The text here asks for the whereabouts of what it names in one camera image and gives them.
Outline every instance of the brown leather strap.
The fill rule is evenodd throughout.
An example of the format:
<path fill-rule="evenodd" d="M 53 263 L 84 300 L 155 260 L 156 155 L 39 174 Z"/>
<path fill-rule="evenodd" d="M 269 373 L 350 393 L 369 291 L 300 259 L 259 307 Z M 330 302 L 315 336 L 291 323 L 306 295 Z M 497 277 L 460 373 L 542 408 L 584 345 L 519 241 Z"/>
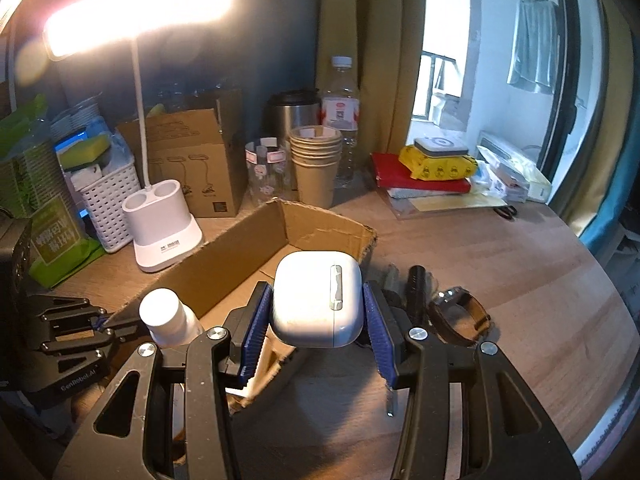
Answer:
<path fill-rule="evenodd" d="M 447 311 L 453 306 L 460 306 L 473 319 L 473 329 L 458 329 L 447 319 Z M 428 306 L 429 318 L 433 327 L 447 343 L 460 346 L 472 346 L 487 335 L 494 326 L 491 316 L 482 304 L 476 300 L 468 290 L 455 286 L 449 290 L 439 292 Z"/>

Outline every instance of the scissors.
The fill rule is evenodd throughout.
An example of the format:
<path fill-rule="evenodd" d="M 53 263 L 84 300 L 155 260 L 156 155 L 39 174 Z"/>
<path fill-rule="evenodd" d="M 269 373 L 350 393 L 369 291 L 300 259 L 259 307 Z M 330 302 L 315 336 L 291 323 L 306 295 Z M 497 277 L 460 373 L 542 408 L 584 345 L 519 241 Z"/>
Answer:
<path fill-rule="evenodd" d="M 505 220 L 513 220 L 518 216 L 518 210 L 512 205 L 505 205 L 502 207 L 494 207 L 494 211 L 498 216 L 501 216 Z"/>

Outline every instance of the stack of paper cups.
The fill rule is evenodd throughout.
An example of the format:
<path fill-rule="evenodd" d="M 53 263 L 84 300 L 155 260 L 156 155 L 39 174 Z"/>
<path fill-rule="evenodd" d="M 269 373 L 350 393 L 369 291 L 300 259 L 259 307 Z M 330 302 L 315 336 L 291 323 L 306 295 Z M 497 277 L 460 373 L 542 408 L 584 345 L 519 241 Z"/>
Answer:
<path fill-rule="evenodd" d="M 300 201 L 329 209 L 342 153 L 342 133 L 328 126 L 300 126 L 289 135 Z"/>

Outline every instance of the yellow curtain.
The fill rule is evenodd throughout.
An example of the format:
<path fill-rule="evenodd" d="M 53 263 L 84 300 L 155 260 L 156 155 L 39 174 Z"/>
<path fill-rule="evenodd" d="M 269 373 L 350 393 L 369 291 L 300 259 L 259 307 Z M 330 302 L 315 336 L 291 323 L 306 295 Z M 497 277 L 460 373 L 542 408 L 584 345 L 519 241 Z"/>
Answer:
<path fill-rule="evenodd" d="M 404 146 L 414 108 L 425 0 L 321 0 L 316 85 L 332 56 L 353 58 L 360 86 L 358 159 Z"/>
<path fill-rule="evenodd" d="M 580 236 L 597 215 L 625 140 L 633 91 L 631 31 L 613 0 L 602 0 L 609 37 L 609 72 L 602 120 L 585 173 L 560 217 Z"/>

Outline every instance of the red folder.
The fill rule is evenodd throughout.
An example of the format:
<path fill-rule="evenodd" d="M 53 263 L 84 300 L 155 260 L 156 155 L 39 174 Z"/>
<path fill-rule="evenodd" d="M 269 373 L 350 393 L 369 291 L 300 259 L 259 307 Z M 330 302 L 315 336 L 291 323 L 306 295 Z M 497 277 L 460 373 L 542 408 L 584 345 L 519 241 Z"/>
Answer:
<path fill-rule="evenodd" d="M 447 191 L 450 193 L 468 193 L 471 184 L 466 178 L 460 180 L 416 180 L 411 178 L 409 168 L 405 167 L 393 153 L 371 153 L 376 171 L 378 187 L 400 187 L 403 189 L 422 189 L 428 191 Z"/>

